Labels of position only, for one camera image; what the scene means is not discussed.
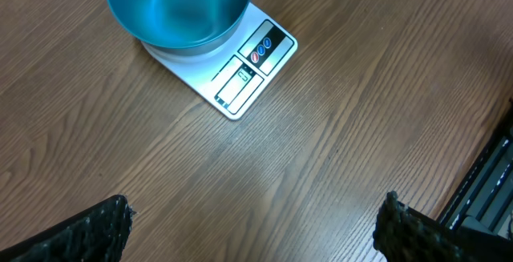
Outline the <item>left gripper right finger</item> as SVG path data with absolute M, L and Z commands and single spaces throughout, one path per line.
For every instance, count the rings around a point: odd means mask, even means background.
M 450 230 L 386 194 L 373 232 L 373 247 L 388 261 L 512 262 L 512 241 L 469 217 Z

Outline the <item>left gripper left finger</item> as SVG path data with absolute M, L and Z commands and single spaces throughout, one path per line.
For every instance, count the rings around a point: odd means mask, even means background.
M 135 211 L 124 195 L 108 199 L 1 251 L 2 261 L 119 262 Z

